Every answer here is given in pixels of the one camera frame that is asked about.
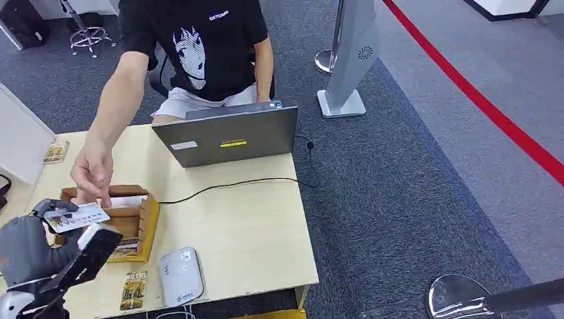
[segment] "white wall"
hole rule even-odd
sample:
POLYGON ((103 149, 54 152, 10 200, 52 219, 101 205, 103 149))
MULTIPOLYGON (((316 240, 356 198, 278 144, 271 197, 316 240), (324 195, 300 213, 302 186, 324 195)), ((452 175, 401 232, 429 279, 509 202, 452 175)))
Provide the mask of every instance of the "white wall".
POLYGON ((55 133, 0 83, 0 168, 34 184, 55 133))
MULTIPOLYGON (((37 12, 44 19, 60 19, 70 17, 63 12, 59 0, 30 0, 37 12)), ((86 12, 96 12, 101 15, 117 14, 117 3, 119 0, 69 0, 70 5, 78 14, 86 12)))
POLYGON ((541 15, 557 15, 558 13, 564 13, 564 0, 550 0, 541 15))
POLYGON ((535 0, 503 0, 496 15, 529 12, 534 4, 535 0))
POLYGON ((489 13, 492 15, 497 15, 497 10, 501 6, 503 0, 474 0, 478 5, 481 5, 482 8, 488 10, 489 13))
POLYGON ((510 15, 513 13, 529 12, 535 0, 474 0, 492 15, 510 15))

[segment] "red line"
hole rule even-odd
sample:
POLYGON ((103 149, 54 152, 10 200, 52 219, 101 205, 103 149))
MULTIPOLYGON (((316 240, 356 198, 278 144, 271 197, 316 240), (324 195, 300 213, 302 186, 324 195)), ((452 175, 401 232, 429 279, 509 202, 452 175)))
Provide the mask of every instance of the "red line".
POLYGON ((495 107, 472 83, 468 82, 450 62, 433 46, 431 42, 417 29, 409 18, 398 8, 393 0, 383 0, 398 21, 411 34, 413 39, 425 50, 427 55, 441 68, 441 70, 458 86, 458 88, 509 138, 511 138, 525 153, 535 160, 542 168, 564 186, 564 164, 545 150, 531 136, 523 131, 510 118, 495 107))

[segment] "person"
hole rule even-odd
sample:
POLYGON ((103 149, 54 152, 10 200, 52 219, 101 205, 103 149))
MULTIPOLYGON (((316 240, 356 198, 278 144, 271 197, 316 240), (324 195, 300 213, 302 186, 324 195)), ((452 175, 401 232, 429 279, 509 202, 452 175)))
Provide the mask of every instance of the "person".
POLYGON ((101 198, 106 207, 112 148, 140 107, 147 70, 157 64, 156 43, 176 75, 153 123, 180 120, 192 110, 268 101, 273 74, 259 0, 120 0, 119 9, 124 53, 70 173, 77 202, 101 198))

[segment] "man's left arm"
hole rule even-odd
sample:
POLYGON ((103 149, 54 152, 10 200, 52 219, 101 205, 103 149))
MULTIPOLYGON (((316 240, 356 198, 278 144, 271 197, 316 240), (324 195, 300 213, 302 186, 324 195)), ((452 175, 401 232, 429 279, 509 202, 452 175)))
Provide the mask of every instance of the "man's left arm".
POLYGON ((270 100, 270 86, 274 71, 274 54, 268 29, 259 0, 241 0, 243 7, 243 32, 247 44, 255 49, 255 80, 257 102, 270 100))
POLYGON ((255 44, 255 79, 257 80, 257 102, 270 101, 270 86, 274 72, 274 52, 270 38, 255 44))

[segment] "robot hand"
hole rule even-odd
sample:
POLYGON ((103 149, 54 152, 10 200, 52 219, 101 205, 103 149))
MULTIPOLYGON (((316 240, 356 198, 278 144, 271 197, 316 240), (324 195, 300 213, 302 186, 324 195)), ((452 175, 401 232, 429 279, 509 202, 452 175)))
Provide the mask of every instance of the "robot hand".
POLYGON ((65 233, 66 242, 59 248, 50 248, 47 243, 43 216, 57 208, 78 210, 73 203, 44 199, 31 214, 14 218, 0 229, 0 270, 8 287, 50 277, 78 254, 76 242, 82 229, 65 233))
POLYGON ((0 270, 8 285, 0 296, 0 319, 67 319, 63 295, 72 286, 94 280, 119 245, 122 235, 116 229, 94 223, 84 234, 82 229, 66 232, 65 243, 51 248, 43 217, 57 208, 78 210, 75 204, 45 199, 31 214, 0 229, 0 270))

